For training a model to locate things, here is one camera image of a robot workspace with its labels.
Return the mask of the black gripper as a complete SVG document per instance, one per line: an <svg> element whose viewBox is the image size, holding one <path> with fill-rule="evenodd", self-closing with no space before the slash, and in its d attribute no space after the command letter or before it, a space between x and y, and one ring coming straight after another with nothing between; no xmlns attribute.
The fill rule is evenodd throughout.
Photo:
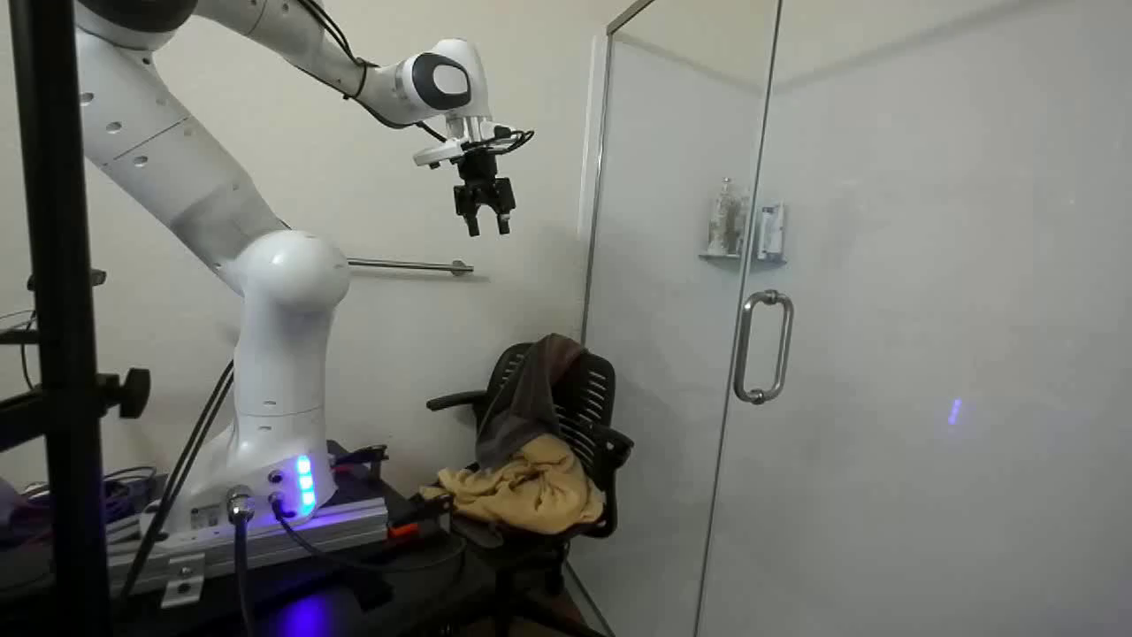
<svg viewBox="0 0 1132 637"><path fill-rule="evenodd" d="M496 231L508 232L508 211L517 207L514 184L498 172L498 163L488 147L475 147L456 163L452 184L456 211L468 218L468 232L481 237L477 211L496 211Z"/></svg>

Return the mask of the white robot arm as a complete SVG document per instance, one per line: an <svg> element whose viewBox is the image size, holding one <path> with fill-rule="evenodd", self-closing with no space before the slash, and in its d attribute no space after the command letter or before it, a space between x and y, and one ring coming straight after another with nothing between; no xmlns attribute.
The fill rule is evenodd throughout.
<svg viewBox="0 0 1132 637"><path fill-rule="evenodd" d="M439 117L445 138L416 158L459 170L459 217L514 205L508 180L496 172L504 134L488 117L485 66L462 38L369 63L329 33L313 0L75 0L83 157L239 297L232 424L204 441L176 511L194 518L245 488L313 512L332 494L324 349L349 285L346 257L287 225L154 73L152 54L187 17L260 43L385 128Z"/></svg>

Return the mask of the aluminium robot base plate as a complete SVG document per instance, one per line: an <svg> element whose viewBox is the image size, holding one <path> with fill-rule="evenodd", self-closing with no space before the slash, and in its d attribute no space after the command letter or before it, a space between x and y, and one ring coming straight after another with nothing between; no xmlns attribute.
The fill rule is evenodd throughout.
<svg viewBox="0 0 1132 637"><path fill-rule="evenodd" d="M390 505L382 494L332 501L319 512L284 512L276 501L252 505L245 524L227 511L187 529L162 529L152 548L141 537L109 545L109 591L118 599L154 594L162 610L194 605L207 585L237 566L273 568L385 540Z"/></svg>

